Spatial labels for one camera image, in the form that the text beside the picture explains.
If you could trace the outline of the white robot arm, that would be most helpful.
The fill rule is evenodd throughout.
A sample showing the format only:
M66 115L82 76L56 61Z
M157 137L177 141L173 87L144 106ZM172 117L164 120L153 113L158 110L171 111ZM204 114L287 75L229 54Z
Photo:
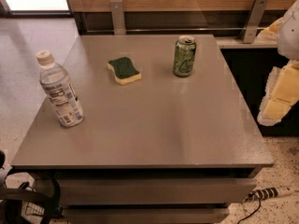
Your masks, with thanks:
M289 60L282 68L274 66L269 73L257 116L261 125L274 126L299 101L299 0L263 34L277 35L278 54Z

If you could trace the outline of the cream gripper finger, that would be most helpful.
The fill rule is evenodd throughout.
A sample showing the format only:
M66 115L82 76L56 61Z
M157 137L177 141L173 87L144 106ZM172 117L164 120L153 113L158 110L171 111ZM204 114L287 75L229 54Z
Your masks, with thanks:
M278 40L278 30L282 22L282 19L279 18L276 21L272 22L268 27L264 28L258 35L257 39L259 41L273 41Z
M298 101L299 62L289 61L282 68L274 66L266 82L257 120L263 126L274 126Z

